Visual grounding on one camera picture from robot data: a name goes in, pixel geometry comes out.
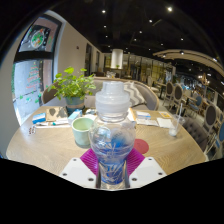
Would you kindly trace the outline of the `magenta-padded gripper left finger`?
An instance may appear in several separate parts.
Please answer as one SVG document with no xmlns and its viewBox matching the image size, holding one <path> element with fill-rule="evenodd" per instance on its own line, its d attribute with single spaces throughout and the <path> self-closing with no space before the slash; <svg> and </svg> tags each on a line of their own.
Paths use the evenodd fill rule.
<svg viewBox="0 0 224 224">
<path fill-rule="evenodd" d="M 84 188 L 96 188 L 99 165 L 93 150 L 87 150 L 80 158 L 72 158 L 60 173 L 60 177 Z"/>
</svg>

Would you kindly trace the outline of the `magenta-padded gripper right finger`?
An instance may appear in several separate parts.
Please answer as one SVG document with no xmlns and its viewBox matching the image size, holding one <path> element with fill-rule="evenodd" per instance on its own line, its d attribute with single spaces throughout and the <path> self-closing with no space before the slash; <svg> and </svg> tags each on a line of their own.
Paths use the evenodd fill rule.
<svg viewBox="0 0 224 224">
<path fill-rule="evenodd" d="M 125 186 L 139 188 L 166 176 L 153 157 L 145 157 L 133 149 L 126 158 Z"/>
</svg>

